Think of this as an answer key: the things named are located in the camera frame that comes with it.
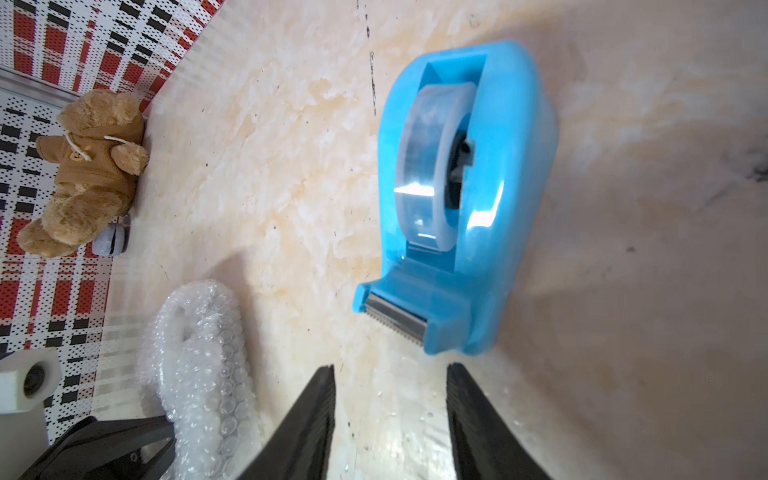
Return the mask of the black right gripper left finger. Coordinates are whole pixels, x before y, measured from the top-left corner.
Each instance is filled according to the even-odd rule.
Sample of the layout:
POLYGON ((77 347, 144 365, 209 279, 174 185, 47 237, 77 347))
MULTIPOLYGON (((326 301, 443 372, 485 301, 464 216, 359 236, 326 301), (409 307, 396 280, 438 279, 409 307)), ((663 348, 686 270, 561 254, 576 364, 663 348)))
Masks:
POLYGON ((241 479, 324 480, 335 428, 334 367, 316 370, 241 479))

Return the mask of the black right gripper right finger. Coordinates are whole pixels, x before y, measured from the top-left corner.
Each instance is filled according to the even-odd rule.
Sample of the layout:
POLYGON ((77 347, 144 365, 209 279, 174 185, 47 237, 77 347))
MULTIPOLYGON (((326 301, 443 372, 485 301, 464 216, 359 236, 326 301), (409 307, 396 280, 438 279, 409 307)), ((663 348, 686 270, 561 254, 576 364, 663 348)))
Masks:
POLYGON ((466 367, 447 367, 446 407, 458 479, 547 479, 466 367))

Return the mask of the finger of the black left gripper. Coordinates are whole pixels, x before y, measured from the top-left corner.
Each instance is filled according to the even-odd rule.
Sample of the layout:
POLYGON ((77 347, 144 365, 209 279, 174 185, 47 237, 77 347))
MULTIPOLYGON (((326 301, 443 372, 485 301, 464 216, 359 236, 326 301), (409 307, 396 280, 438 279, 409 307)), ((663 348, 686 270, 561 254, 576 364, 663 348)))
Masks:
POLYGON ((22 479, 159 479, 175 458, 164 416, 100 421, 89 416, 53 443, 22 479))

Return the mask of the clear bubble wrap sheet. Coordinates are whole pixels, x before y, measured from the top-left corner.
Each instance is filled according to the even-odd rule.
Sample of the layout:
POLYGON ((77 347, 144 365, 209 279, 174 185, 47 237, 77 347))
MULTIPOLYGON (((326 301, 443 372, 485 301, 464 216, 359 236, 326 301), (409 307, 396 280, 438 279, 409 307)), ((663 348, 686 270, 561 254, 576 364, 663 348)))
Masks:
POLYGON ((169 479, 234 479, 260 447, 256 396, 236 295, 223 283, 183 285, 149 320, 137 357, 145 414, 176 439, 169 479))

